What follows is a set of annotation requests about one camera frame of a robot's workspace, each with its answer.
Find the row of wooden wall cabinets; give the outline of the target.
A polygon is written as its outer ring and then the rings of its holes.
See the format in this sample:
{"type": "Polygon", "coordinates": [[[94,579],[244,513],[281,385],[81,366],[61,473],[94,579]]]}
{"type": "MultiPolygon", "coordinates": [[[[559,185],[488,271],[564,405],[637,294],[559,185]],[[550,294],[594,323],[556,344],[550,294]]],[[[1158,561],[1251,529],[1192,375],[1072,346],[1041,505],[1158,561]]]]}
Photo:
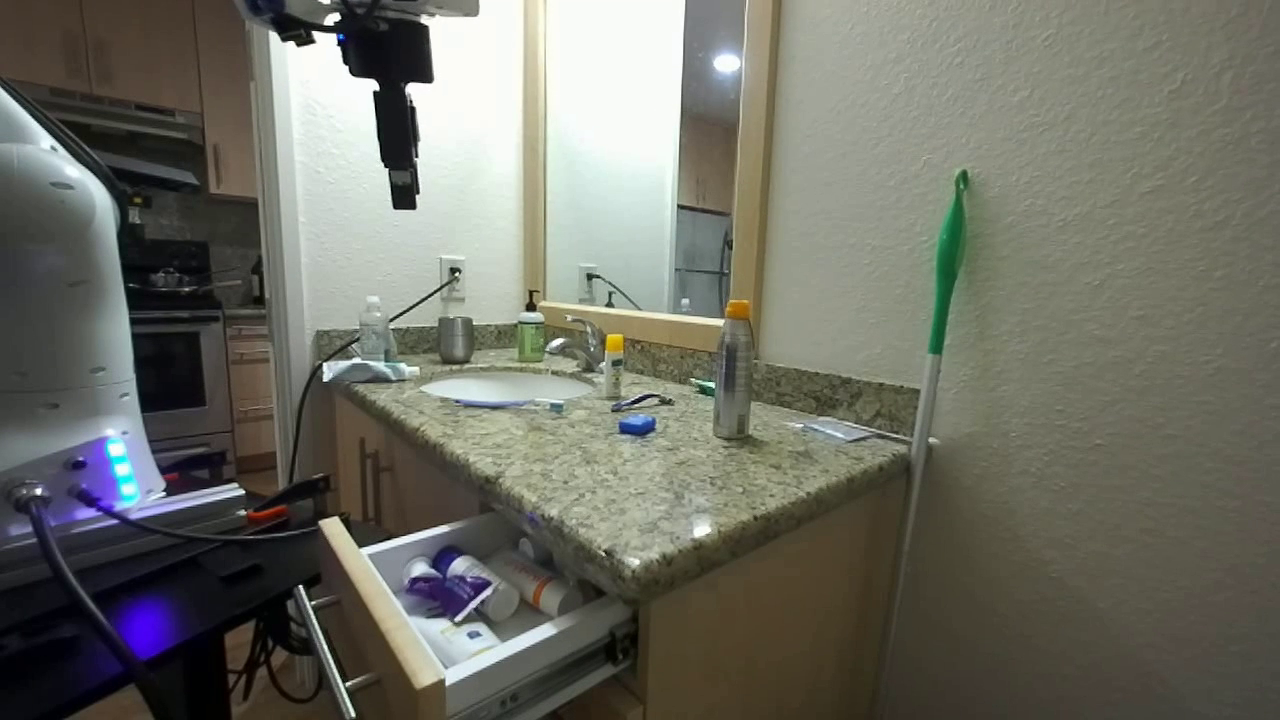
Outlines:
{"type": "Polygon", "coordinates": [[[0,78],[197,111],[207,191],[259,195],[250,31],[232,0],[0,0],[0,78]]]}

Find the range hood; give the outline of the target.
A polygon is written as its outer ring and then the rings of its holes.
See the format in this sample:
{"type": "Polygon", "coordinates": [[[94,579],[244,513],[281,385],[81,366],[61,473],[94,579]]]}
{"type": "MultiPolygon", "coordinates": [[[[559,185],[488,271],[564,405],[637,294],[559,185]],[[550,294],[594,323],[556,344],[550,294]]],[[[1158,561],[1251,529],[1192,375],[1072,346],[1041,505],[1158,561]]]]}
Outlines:
{"type": "Polygon", "coordinates": [[[9,79],[97,154],[123,183],[178,193],[205,191],[205,123],[197,111],[9,79]]]}

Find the white bottle with blue cap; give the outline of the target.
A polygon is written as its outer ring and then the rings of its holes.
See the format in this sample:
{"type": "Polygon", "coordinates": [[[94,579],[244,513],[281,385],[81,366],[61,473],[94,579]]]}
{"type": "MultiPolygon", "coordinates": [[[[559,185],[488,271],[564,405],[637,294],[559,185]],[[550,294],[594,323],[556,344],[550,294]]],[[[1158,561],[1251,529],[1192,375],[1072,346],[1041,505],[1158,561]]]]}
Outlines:
{"type": "Polygon", "coordinates": [[[431,557],[430,564],[445,579],[466,585],[472,596],[468,606],[489,621],[509,620],[522,602],[512,584],[457,546],[444,546],[431,557]]]}

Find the cabinet door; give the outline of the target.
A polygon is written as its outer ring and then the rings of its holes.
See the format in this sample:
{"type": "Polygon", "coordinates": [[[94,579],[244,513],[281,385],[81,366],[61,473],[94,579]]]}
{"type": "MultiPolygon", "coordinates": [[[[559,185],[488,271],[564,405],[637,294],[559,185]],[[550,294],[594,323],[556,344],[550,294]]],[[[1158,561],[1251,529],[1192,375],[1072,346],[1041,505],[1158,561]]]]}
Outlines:
{"type": "MultiPolygon", "coordinates": [[[[335,486],[338,502],[343,511],[353,519],[360,518],[360,491],[358,491],[358,450],[357,443],[361,436],[367,438],[367,452],[379,448],[384,452],[387,461],[393,466],[393,477],[387,480],[387,520],[393,525],[387,530],[392,536],[404,533],[403,512],[401,507],[401,493],[396,474],[396,451],[392,436],[387,425],[376,418],[351,402],[344,396],[334,398],[335,421],[335,486]]],[[[369,496],[370,496],[370,523],[372,521],[372,492],[370,483],[370,462],[367,457],[369,496]]]]}

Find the wood framed mirror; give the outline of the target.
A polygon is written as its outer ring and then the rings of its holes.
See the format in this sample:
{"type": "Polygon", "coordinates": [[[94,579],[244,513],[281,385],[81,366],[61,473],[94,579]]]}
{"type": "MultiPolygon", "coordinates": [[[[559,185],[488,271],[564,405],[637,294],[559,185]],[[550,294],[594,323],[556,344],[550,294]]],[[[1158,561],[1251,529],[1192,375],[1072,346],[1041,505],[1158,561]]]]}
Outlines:
{"type": "Polygon", "coordinates": [[[780,0],[526,0],[525,279],[548,325],[710,352],[760,311],[780,0]]]}

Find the wooden kitchen drawers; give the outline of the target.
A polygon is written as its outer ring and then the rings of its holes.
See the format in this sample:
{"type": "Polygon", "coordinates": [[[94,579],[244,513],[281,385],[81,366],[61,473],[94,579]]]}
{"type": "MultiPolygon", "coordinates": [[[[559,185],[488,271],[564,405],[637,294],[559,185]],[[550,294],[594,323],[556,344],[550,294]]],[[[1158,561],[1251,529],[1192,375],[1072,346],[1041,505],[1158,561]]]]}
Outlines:
{"type": "Polygon", "coordinates": [[[239,473],[276,465],[273,341],[261,309],[225,313],[230,410],[239,473]]]}

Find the orange and black clamp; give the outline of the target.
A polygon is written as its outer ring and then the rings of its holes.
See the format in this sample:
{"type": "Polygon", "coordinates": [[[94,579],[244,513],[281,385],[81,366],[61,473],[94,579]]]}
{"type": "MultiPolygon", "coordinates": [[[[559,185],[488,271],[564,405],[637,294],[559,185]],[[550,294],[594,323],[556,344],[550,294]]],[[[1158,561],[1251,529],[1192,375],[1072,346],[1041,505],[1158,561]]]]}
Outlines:
{"type": "Polygon", "coordinates": [[[326,473],[294,480],[252,506],[246,514],[247,521],[251,527],[269,527],[289,521],[296,512],[324,516],[329,512],[332,486],[332,475],[326,473]]]}

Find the silver tap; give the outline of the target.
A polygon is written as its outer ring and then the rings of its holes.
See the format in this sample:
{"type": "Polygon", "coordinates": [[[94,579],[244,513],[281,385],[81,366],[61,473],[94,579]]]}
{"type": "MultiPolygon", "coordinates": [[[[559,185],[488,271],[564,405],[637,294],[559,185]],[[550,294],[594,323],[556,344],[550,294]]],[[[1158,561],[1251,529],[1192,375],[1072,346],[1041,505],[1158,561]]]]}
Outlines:
{"type": "Polygon", "coordinates": [[[571,325],[577,325],[582,337],[580,340],[567,337],[552,340],[544,347],[544,352],[573,359],[584,373],[602,373],[605,361],[605,333],[585,316],[566,314],[564,320],[571,325]]]}

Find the clear water bottle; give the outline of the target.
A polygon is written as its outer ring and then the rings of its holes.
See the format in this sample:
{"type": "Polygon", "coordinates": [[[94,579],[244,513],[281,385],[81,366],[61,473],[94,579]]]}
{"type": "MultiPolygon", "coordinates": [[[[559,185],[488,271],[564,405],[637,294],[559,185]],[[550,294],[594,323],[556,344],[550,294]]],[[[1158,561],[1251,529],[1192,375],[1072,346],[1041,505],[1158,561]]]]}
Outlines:
{"type": "Polygon", "coordinates": [[[381,300],[376,295],[365,299],[358,318],[357,352],[362,360],[384,363],[390,352],[390,327],[381,300]]]}

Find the steel kitchen stove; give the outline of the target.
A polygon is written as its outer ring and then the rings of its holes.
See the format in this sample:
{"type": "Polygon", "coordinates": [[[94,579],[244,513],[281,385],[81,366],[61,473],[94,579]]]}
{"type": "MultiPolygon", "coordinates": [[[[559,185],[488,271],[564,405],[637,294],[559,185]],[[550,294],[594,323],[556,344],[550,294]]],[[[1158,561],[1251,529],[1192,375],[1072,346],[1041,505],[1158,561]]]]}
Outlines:
{"type": "MultiPolygon", "coordinates": [[[[173,266],[215,272],[210,247],[188,240],[128,240],[123,279],[173,266]]],[[[125,288],[143,424],[169,493],[236,478],[225,313],[212,295],[152,296],[125,288]]]]}

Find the white sink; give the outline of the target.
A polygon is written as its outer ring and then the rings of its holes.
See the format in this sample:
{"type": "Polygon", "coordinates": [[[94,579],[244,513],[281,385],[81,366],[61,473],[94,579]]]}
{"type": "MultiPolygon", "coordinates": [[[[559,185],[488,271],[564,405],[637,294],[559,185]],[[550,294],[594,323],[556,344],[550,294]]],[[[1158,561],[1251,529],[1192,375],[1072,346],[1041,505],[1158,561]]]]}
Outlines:
{"type": "Polygon", "coordinates": [[[461,372],[439,375],[420,387],[425,395],[470,407],[561,406],[591,395],[595,386],[572,377],[531,372],[461,372]]]}

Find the metal cup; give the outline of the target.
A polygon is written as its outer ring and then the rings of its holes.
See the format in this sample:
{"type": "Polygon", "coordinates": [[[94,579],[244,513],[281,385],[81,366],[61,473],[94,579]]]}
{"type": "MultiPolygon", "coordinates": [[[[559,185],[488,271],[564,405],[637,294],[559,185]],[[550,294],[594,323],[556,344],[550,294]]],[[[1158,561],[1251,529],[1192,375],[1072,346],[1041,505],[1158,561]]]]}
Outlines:
{"type": "Polygon", "coordinates": [[[471,316],[447,315],[436,320],[436,351],[445,365],[471,361],[475,352],[475,324],[471,316]]]}

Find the white and orange tube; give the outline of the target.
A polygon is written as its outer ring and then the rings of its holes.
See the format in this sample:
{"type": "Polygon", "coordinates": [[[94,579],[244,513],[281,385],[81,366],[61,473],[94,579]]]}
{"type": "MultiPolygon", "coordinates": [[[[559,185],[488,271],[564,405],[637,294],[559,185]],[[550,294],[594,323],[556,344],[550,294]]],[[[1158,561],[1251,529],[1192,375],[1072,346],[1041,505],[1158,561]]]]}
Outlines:
{"type": "Polygon", "coordinates": [[[525,603],[547,616],[561,618],[584,606],[582,593],[575,584],[517,551],[503,550],[485,564],[516,588],[525,603]]]}

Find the white tube with blue print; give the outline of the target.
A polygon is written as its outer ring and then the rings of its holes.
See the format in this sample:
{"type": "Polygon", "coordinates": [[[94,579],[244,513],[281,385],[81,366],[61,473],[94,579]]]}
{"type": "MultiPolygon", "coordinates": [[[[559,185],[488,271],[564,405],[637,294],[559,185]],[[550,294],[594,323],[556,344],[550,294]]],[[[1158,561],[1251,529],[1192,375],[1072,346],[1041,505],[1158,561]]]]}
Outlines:
{"type": "Polygon", "coordinates": [[[467,662],[502,644],[502,639],[489,625],[477,620],[453,623],[443,616],[410,616],[410,625],[444,667],[467,662]]]}

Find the white tissue pack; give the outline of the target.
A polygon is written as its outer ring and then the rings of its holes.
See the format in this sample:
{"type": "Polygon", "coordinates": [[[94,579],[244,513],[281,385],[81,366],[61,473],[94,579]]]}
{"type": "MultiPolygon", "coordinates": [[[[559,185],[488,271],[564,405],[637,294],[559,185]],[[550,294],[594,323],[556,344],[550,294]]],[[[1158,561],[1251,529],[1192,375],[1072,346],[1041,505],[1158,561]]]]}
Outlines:
{"type": "Polygon", "coordinates": [[[344,359],[321,363],[320,377],[325,383],[394,383],[420,378],[421,368],[406,363],[344,359]]]}

